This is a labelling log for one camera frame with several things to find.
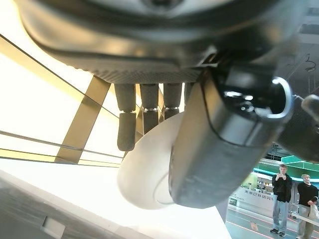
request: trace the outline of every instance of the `black jacket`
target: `black jacket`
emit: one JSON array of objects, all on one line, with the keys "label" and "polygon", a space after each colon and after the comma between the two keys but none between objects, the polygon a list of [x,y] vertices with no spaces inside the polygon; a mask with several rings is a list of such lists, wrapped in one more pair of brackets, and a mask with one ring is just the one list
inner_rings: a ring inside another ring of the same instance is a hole
[{"label": "black jacket", "polygon": [[291,187],[293,184],[293,180],[291,177],[289,177],[288,174],[286,175],[286,180],[283,178],[279,178],[278,181],[276,181],[277,175],[275,174],[273,176],[273,192],[274,195],[277,195],[277,201],[280,202],[290,202],[291,199]]}]

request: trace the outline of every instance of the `white counter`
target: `white counter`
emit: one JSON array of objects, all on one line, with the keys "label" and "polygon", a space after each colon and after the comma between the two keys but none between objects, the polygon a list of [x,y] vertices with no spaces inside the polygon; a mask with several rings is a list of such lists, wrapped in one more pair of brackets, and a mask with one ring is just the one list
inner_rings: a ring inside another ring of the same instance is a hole
[{"label": "white counter", "polygon": [[247,188],[239,187],[229,198],[231,201],[237,200],[235,205],[237,207],[259,213],[267,217],[272,217],[272,195],[259,193]]}]

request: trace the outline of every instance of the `floor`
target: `floor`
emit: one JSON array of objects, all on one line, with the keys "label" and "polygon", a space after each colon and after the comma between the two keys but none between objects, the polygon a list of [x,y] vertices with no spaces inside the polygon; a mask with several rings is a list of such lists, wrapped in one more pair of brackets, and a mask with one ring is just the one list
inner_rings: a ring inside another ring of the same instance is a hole
[{"label": "floor", "polygon": [[[278,234],[270,233],[273,220],[271,218],[229,205],[226,226],[233,239],[280,239]],[[287,239],[295,239],[297,220],[288,218]],[[313,232],[312,239],[319,239],[319,233]]]}]

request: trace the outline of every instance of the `white banner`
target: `white banner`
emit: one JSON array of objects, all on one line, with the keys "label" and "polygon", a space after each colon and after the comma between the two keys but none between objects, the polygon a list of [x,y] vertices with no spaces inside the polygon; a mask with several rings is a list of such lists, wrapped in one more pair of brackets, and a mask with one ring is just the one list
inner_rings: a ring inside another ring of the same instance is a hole
[{"label": "white banner", "polygon": [[247,188],[238,188],[235,192],[232,193],[230,198],[236,199],[237,202],[248,203],[267,210],[271,210],[273,207],[272,195],[259,193]]}]

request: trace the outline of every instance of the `black robotic finger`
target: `black robotic finger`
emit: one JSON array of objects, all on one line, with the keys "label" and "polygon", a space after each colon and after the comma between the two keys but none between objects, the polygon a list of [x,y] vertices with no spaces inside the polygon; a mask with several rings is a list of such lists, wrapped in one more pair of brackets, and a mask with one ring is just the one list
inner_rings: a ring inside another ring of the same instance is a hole
[{"label": "black robotic finger", "polygon": [[276,141],[291,154],[315,163],[319,162],[317,98],[311,96],[303,100],[301,97],[295,97],[294,114]]},{"label": "black robotic finger", "polygon": [[149,132],[159,123],[159,85],[140,84],[142,107],[143,107],[143,126],[144,134]]},{"label": "black robotic finger", "polygon": [[121,113],[119,120],[118,148],[132,151],[135,147],[136,113]]},{"label": "black robotic finger", "polygon": [[307,96],[302,104],[301,107],[304,111],[306,111],[314,121],[319,124],[319,97],[315,95]]},{"label": "black robotic finger", "polygon": [[118,148],[131,151],[135,146],[136,93],[134,84],[115,84],[115,94],[120,111]]},{"label": "black robotic finger", "polygon": [[182,83],[164,84],[164,119],[179,113]]}]

